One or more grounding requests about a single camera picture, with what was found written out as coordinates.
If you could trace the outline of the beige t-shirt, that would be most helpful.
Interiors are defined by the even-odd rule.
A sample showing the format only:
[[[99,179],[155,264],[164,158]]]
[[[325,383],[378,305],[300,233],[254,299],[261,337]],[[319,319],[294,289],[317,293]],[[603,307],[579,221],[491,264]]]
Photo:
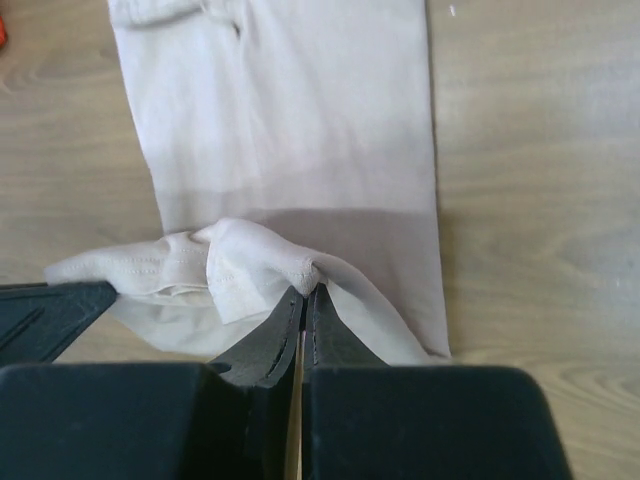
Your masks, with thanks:
[[[322,285],[386,363],[446,360],[425,3],[108,11],[163,235],[46,281],[107,281],[144,340],[206,357]]]

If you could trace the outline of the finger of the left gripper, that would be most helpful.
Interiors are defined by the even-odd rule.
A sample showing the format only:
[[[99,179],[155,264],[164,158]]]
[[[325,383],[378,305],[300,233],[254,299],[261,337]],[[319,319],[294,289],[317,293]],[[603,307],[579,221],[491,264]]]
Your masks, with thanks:
[[[1,287],[1,365],[50,363],[117,300],[107,282]]]

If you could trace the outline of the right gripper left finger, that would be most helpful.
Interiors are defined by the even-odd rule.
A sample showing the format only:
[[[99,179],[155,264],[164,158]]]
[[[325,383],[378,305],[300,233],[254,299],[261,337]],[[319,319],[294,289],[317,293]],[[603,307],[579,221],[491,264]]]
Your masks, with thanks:
[[[305,299],[289,288],[256,329],[200,366],[189,424],[191,479],[282,479]]]

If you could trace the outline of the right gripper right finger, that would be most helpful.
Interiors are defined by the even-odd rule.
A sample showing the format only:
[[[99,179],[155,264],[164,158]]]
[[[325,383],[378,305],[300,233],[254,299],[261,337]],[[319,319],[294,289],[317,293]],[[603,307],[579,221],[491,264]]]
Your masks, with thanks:
[[[304,303],[300,332],[303,340],[301,393],[301,478],[312,479],[311,373],[316,367],[382,367],[375,355],[341,320],[321,283]]]

